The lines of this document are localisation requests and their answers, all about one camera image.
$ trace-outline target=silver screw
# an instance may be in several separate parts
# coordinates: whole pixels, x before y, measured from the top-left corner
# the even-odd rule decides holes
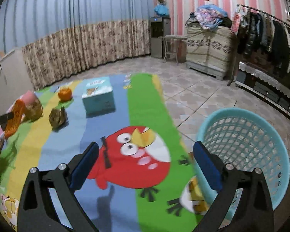
[[[30,168],[30,173],[35,173],[36,172],[36,167],[31,167]]]
[[[232,164],[227,164],[227,165],[225,165],[225,168],[228,170],[233,170],[234,166]]]
[[[257,174],[261,174],[262,173],[262,170],[259,167],[256,167],[254,170],[255,170],[255,172]]]
[[[64,170],[64,169],[67,168],[67,165],[64,164],[64,163],[62,163],[62,164],[60,164],[60,165],[58,166],[58,168],[59,168],[59,170]]]

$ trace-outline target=curtain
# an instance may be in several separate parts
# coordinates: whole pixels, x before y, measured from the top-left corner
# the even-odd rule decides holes
[[[22,47],[35,89],[150,53],[153,0],[5,0],[0,51]]]

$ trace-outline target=beige patterned curtain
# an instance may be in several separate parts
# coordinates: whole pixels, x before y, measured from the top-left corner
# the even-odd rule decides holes
[[[108,21],[58,31],[22,48],[36,90],[91,67],[150,53],[148,20]]]

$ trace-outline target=laundry basket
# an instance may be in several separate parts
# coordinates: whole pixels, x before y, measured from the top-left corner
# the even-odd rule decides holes
[[[277,131],[262,117],[248,110],[226,108],[212,113],[201,125],[197,140],[208,151],[238,170],[262,169],[271,195],[273,210],[279,205],[289,184],[290,161]],[[195,163],[196,175],[205,200],[211,205],[217,196]],[[231,220],[241,196],[238,189],[226,219]]]

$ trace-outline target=cartoon bird eye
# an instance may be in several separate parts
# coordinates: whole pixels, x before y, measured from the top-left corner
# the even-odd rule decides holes
[[[131,140],[131,134],[130,133],[123,133],[120,134],[117,137],[117,142],[121,143],[121,144],[126,144]]]
[[[123,155],[133,155],[138,152],[138,146],[133,143],[123,144],[120,149],[121,154]]]

